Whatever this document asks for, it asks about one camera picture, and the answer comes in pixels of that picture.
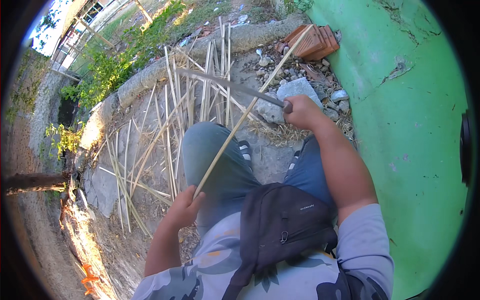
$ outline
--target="gray t-shirt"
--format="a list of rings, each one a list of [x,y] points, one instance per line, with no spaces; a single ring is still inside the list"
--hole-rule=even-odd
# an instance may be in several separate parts
[[[132,299],[222,299],[241,264],[239,250],[240,213],[235,213],[205,234],[183,266],[145,277]],[[378,204],[345,219],[338,229],[336,254],[337,259],[315,250],[279,262],[254,274],[238,299],[391,298],[394,262]],[[358,295],[351,295],[352,290]]]

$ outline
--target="knife handle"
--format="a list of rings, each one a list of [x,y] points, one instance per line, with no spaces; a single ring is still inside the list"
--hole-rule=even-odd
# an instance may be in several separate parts
[[[293,105],[288,100],[283,100],[283,112],[286,114],[290,114],[293,112]]]

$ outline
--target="blue jeans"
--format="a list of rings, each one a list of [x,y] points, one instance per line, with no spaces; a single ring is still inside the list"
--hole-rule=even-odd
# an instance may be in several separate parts
[[[212,122],[197,123],[186,131],[182,153],[187,185],[198,186],[229,134],[230,130]],[[320,147],[313,135],[304,140],[299,159],[283,183],[335,206],[325,179]],[[260,185],[233,138],[202,188],[207,199],[197,216],[200,236],[223,218],[241,211],[245,196]]]

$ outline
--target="hand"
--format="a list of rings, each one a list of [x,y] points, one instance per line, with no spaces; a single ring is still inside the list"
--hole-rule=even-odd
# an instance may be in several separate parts
[[[196,187],[191,185],[183,192],[179,192],[172,206],[168,209],[167,214],[163,217],[163,224],[167,224],[174,230],[180,230],[195,222],[200,206],[205,200],[204,192],[200,192],[195,200],[193,200],[195,190]]]
[[[322,109],[307,95],[286,97],[284,101],[289,101],[293,110],[289,114],[284,113],[283,118],[299,129],[313,131],[317,121],[325,116]]]

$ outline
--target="sandal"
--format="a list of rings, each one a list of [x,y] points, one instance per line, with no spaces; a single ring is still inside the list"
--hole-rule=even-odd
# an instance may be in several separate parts
[[[293,168],[295,167],[295,164],[297,163],[297,160],[299,159],[300,156],[300,150],[295,151],[293,154],[293,158],[290,161],[290,165],[288,166],[287,174],[285,175],[285,179],[293,172]]]
[[[247,163],[247,166],[250,168],[250,171],[253,172],[252,169],[252,149],[250,148],[250,144],[247,141],[239,141],[239,146],[240,146],[240,153],[243,156],[243,159],[245,159],[245,162]]]

